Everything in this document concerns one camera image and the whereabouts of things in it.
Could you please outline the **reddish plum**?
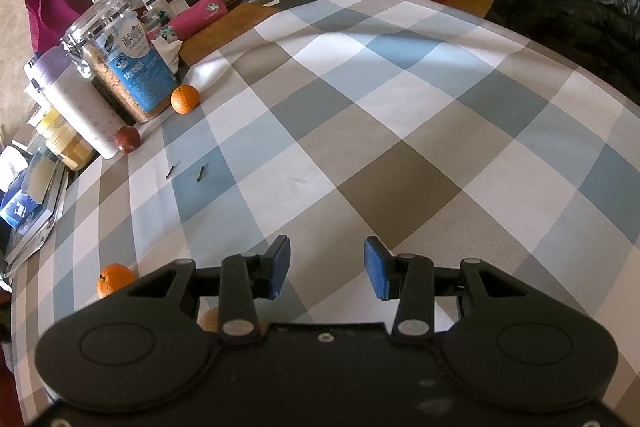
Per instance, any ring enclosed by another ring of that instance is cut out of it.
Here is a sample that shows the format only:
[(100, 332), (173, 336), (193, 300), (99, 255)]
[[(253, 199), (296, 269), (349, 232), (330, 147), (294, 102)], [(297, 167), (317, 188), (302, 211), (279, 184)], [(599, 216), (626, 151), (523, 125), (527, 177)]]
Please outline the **reddish plum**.
[(216, 333), (219, 331), (218, 315), (219, 309), (217, 307), (210, 308), (198, 318), (198, 325), (205, 332)]

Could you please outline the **small dark screw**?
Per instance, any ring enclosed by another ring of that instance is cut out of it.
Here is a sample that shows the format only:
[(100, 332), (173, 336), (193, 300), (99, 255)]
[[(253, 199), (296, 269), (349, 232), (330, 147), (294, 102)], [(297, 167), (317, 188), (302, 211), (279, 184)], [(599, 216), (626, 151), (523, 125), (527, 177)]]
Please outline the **small dark screw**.
[(177, 168), (178, 166), (179, 166), (179, 163), (177, 162), (177, 164), (175, 164), (175, 165), (171, 165), (171, 166), (169, 167), (168, 173), (167, 173), (167, 174), (166, 174), (166, 176), (165, 176), (165, 179), (166, 179), (166, 180), (169, 180), (169, 179), (171, 178), (171, 176), (175, 173), (176, 168)]
[(196, 176), (196, 182), (201, 182), (203, 179), (203, 176), (205, 174), (205, 170), (206, 170), (206, 165), (203, 165), (200, 167), (200, 169), (198, 169), (198, 175)]

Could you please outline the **middle orange mandarin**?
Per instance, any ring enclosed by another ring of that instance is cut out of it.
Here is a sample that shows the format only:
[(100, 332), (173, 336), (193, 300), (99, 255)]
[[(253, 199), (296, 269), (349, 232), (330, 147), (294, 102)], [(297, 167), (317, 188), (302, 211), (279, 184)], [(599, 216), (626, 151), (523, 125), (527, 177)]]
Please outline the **middle orange mandarin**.
[(112, 263), (101, 270), (96, 281), (96, 295), (99, 298), (107, 297), (115, 291), (134, 283), (135, 280), (137, 280), (137, 275), (126, 265)]

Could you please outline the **checkered tablecloth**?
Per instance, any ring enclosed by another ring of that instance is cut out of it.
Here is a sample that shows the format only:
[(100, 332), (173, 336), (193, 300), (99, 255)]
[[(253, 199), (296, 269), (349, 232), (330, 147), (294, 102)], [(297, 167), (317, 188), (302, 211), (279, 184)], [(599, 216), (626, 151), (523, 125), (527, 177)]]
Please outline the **checkered tablecloth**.
[[(477, 257), (585, 312), (620, 361), (605, 400), (639, 421), (639, 109), (512, 31), (426, 0), (319, 0), (193, 66), (200, 105), (97, 159), (12, 279), (24, 418), (49, 404), (34, 350), (96, 298), (105, 265), (201, 267), (292, 243), (273, 322), (389, 322), (362, 246)], [(169, 167), (179, 163), (169, 180)], [(198, 169), (206, 165), (201, 182)]]

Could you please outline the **far dark plum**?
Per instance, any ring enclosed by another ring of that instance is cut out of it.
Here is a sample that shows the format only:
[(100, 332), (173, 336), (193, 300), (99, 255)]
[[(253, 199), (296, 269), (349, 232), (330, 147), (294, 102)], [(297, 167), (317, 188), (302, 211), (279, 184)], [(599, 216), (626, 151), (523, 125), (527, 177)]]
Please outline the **far dark plum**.
[(130, 154), (141, 145), (140, 133), (132, 126), (121, 127), (115, 134), (115, 143), (123, 154)]

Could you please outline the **far small mandarin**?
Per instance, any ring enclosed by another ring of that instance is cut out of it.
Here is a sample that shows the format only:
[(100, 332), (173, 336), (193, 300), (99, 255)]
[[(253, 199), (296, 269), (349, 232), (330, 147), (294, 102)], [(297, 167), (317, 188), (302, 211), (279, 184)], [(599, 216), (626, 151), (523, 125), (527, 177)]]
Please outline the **far small mandarin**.
[(171, 93), (170, 104), (172, 109), (180, 115), (186, 115), (194, 111), (201, 102), (200, 92), (188, 84), (182, 84)]

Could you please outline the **stack of books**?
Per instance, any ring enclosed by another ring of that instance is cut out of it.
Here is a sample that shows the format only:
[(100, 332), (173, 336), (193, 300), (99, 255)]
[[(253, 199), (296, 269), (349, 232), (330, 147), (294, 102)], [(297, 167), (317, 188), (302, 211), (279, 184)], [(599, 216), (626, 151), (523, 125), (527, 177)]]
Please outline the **stack of books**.
[(44, 193), (43, 203), (10, 232), (6, 251), (6, 269), (9, 277), (12, 277), (12, 273), (30, 256), (39, 251), (61, 217), (69, 177), (67, 167), (58, 161)]

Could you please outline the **yellow lid glass jar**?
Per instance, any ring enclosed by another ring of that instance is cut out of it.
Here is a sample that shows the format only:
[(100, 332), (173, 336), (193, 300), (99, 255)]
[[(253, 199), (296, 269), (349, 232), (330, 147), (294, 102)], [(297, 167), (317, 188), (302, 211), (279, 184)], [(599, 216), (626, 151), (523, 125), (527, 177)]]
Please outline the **yellow lid glass jar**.
[(54, 108), (36, 126), (46, 147), (72, 171), (84, 169), (94, 156), (93, 147)]

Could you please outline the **blue Tempo tissue box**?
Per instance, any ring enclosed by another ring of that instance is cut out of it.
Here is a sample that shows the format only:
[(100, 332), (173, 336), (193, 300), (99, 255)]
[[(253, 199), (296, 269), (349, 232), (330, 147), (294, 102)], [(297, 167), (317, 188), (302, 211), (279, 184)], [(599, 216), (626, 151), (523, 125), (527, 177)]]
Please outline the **blue Tempo tissue box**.
[(16, 229), (39, 208), (46, 196), (51, 175), (38, 176), (29, 181), (27, 171), (21, 172), (12, 182), (1, 202), (1, 218)]

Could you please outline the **wooden cutting board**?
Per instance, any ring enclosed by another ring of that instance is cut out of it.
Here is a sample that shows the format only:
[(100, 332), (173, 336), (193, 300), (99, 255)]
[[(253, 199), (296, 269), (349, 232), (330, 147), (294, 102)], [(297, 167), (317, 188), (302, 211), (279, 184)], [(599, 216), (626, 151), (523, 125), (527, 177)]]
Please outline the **wooden cutting board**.
[(278, 9), (270, 6), (241, 4), (190, 39), (183, 41), (179, 52), (181, 61), (193, 66), (277, 12)]

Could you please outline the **clear cereal jar blue label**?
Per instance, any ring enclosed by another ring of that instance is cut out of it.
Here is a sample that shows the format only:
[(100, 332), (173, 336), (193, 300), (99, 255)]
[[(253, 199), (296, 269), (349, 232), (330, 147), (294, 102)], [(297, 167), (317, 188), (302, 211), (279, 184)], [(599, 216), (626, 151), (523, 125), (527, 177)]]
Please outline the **clear cereal jar blue label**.
[(139, 124), (160, 115), (178, 87), (129, 0), (99, 0), (61, 38), (65, 51), (86, 66)]

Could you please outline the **pink pencil case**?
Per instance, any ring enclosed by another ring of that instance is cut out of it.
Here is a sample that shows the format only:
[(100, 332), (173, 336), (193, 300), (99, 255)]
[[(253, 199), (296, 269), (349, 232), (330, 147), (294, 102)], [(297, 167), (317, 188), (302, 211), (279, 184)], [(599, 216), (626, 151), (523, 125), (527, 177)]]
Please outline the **pink pencil case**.
[(228, 13), (222, 0), (200, 0), (175, 16), (160, 30), (160, 36), (171, 42), (186, 41)]

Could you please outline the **white lilac thermos bottle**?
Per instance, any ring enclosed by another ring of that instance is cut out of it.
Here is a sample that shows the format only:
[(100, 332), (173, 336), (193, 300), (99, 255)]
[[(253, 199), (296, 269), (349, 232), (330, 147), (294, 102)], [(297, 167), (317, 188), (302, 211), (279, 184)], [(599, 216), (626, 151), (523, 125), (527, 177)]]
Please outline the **white lilac thermos bottle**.
[(124, 121), (105, 101), (91, 80), (79, 72), (74, 61), (60, 46), (24, 66), (27, 78), (66, 121), (104, 158), (119, 153), (115, 135)]

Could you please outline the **magenta paper bag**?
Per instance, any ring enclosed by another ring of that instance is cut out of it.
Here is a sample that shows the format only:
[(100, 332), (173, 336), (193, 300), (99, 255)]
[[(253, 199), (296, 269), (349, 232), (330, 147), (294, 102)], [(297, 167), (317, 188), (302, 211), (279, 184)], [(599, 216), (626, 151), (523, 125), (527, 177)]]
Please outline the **magenta paper bag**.
[(91, 0), (24, 0), (35, 54), (57, 46), (70, 25), (92, 7)]

